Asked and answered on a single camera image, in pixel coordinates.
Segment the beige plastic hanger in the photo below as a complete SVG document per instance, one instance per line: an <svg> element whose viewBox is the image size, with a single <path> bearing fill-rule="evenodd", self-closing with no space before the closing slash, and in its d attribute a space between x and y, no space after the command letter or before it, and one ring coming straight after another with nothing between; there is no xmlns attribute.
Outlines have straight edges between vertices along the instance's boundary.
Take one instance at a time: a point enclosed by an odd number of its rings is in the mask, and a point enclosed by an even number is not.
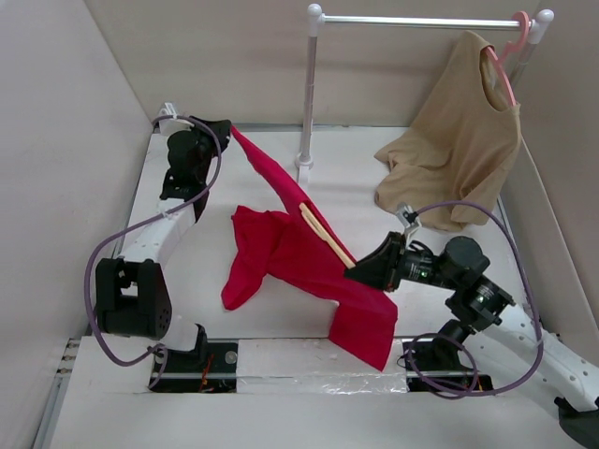
<svg viewBox="0 0 599 449"><path fill-rule="evenodd" d="M299 204L299 210L304 222L313 230L313 232L323 241L327 243L330 249L337 255L337 257L343 262L346 268L353 268L355 262L351 257L342 249L340 244L335 238L327 231L327 229L318 221L316 216L311 212L305 203Z"/></svg>

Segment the red t shirt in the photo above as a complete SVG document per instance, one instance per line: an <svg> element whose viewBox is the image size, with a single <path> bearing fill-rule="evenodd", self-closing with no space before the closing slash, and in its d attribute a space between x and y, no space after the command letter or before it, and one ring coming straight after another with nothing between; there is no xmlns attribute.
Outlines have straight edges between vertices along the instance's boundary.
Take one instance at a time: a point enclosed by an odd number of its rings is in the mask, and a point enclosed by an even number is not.
<svg viewBox="0 0 599 449"><path fill-rule="evenodd" d="M221 293L224 307L234 311L244 305L271 275L337 302L329 340L374 369L383 369L394 340L397 306L383 292L345 278L343 261L302 216L308 210L328 234L333 232L311 198L237 128L231 133L285 208L256 211L238 206L235 210L231 220L237 253Z"/></svg>

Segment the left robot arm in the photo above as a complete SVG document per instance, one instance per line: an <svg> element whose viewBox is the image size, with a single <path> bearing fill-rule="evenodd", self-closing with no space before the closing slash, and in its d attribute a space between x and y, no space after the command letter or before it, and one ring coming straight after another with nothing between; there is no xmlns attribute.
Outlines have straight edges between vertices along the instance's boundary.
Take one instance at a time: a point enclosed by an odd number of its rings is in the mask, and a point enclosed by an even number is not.
<svg viewBox="0 0 599 449"><path fill-rule="evenodd" d="M266 276L278 278L337 305L331 342L375 369L390 355L398 319L383 290L345 276L357 261L306 192L272 158L228 120L183 116L168 136L168 169L155 216L133 226L136 238L113 258L90 257L85 307L95 337L144 337L149 355L176 358L195 371L209 364L205 329L176 315L163 274L184 234L199 222L230 141L237 142L255 172L279 196L283 209L236 208L232 224L237 253L222 291L233 311L247 302Z"/></svg>

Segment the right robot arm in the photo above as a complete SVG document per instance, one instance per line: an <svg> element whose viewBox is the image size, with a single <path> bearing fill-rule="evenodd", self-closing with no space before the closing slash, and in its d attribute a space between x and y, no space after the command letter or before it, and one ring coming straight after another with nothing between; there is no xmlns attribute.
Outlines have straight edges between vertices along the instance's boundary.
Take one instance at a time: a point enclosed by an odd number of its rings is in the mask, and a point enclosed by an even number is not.
<svg viewBox="0 0 599 449"><path fill-rule="evenodd" d="M450 239L439 255L398 232L388 234L391 281L419 282L446 287L446 301L455 318L434 342L432 356L444 368L453 368L466 356L467 336L482 332L529 362L557 392L561 429L585 448L598 446L598 367L552 336L540 322L500 286L484 275L489 259L468 237Z"/></svg>

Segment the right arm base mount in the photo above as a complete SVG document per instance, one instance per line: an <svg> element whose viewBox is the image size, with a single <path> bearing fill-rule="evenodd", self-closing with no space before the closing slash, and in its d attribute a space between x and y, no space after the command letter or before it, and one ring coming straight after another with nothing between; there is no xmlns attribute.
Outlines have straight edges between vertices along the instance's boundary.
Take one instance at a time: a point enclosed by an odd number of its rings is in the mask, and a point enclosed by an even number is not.
<svg viewBox="0 0 599 449"><path fill-rule="evenodd" d="M454 398L454 394L447 394L435 386L424 382L414 371L413 363L422 372L424 377L429 377L433 382L446 388L467 391L472 388L474 392L489 391L492 389L492 380L487 374L479 373L475 376L472 365L467 366L460 359L464 352L452 341L463 344L472 332L455 320L447 322L439 331L439 335L413 337L402 341L403 354L398 358L397 364L406 372L406 384L409 392L430 392L446 398Z"/></svg>

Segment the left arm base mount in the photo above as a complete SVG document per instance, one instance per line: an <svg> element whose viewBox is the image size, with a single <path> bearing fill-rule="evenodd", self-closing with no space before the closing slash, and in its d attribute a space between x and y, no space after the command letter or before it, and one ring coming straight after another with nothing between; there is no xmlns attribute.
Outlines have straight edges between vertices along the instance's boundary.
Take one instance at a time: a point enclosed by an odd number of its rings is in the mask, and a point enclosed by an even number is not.
<svg viewBox="0 0 599 449"><path fill-rule="evenodd" d="M237 391L237 340L209 340L200 353L170 351L156 358L150 377L155 393L225 394Z"/></svg>

